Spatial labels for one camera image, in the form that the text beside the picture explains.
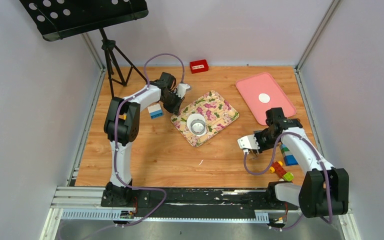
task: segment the gray floor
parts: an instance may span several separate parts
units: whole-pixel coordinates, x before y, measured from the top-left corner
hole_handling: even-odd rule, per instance
[[[296,215],[288,216],[295,222]],[[60,224],[63,240],[81,240],[102,227],[114,225],[106,220],[64,220]],[[87,240],[341,240],[337,225],[328,225],[320,218],[304,218],[294,229],[284,232],[269,230],[265,224],[197,223],[145,221],[126,228],[109,228]]]

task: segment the pink tray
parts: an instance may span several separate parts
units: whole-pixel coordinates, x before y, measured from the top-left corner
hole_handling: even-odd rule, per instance
[[[282,108],[287,118],[297,113],[284,91],[267,72],[238,80],[236,88],[261,125],[267,125],[266,111],[271,108]]]

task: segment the floral placemat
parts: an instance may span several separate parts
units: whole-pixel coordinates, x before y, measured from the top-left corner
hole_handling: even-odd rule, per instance
[[[199,113],[205,118],[206,134],[196,136],[189,131],[186,121],[191,114]],[[236,111],[220,94],[214,90],[180,110],[180,115],[173,115],[171,122],[193,147],[199,147],[229,124],[239,118]]]

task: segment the robotic arm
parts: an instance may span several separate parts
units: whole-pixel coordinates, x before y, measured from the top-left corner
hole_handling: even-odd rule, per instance
[[[280,140],[291,151],[305,178],[302,186],[291,182],[270,182],[268,185],[268,199],[272,201],[288,202],[298,206],[307,218],[329,215],[328,193],[333,215],[343,215],[348,211],[349,176],[343,168],[335,168],[313,146],[296,118],[285,117],[282,108],[271,108],[266,113],[268,128],[255,134],[238,139],[238,144],[244,153],[255,154],[276,148],[276,139]],[[327,170],[329,189],[324,187],[325,175],[322,165]]]
[[[132,190],[125,187],[118,177],[125,183],[132,185],[132,175],[130,172],[130,160],[132,152],[132,142],[136,139],[139,133],[140,113],[152,103],[161,101],[163,107],[171,114],[178,115],[180,106],[185,99],[185,94],[191,87],[185,83],[179,83],[175,89],[172,86],[176,84],[176,78],[169,73],[163,72],[158,80],[151,81],[149,89],[143,94],[135,97],[131,101],[127,101],[120,111],[120,116],[117,115],[117,109],[124,99],[114,97],[110,104],[104,124],[104,132],[108,136],[112,149],[112,174],[110,182],[106,185],[105,191],[108,198],[117,198],[120,206],[128,203],[131,199]],[[115,119],[118,120],[117,139],[115,139]],[[116,145],[118,151],[116,162],[114,163],[114,153]]]

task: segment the table surface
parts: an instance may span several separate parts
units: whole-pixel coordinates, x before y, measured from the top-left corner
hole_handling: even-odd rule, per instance
[[[127,75],[128,67],[121,71]],[[159,79],[161,72],[167,72],[180,82],[181,67],[148,67],[151,80]],[[235,87],[235,82],[259,73],[270,73],[296,108],[294,118],[300,119],[308,138],[314,142],[313,133],[304,107],[300,89],[292,67],[288,66],[224,66],[211,67],[207,72],[191,74],[186,66],[184,82],[192,86],[181,108],[205,93],[215,90],[238,112],[239,118],[199,147],[192,147],[171,123],[169,114],[151,119],[148,110],[140,114],[139,134],[132,145],[131,175],[134,186],[147,187],[267,187],[269,182],[279,180],[275,173],[254,176],[247,173],[243,165],[243,151],[237,139],[263,130],[267,126],[257,123],[247,104]],[[133,71],[127,87],[114,83],[114,94],[129,96],[141,89],[145,81]],[[104,80],[93,116],[83,157],[75,182],[76,186],[105,186],[110,180],[112,155],[110,142],[104,133],[104,121],[111,101],[108,79]],[[251,171],[265,169],[270,162],[272,151],[267,150],[257,159],[248,157]],[[277,148],[276,161],[282,161]],[[298,165],[285,166],[293,173],[295,184],[301,185],[304,174]]]

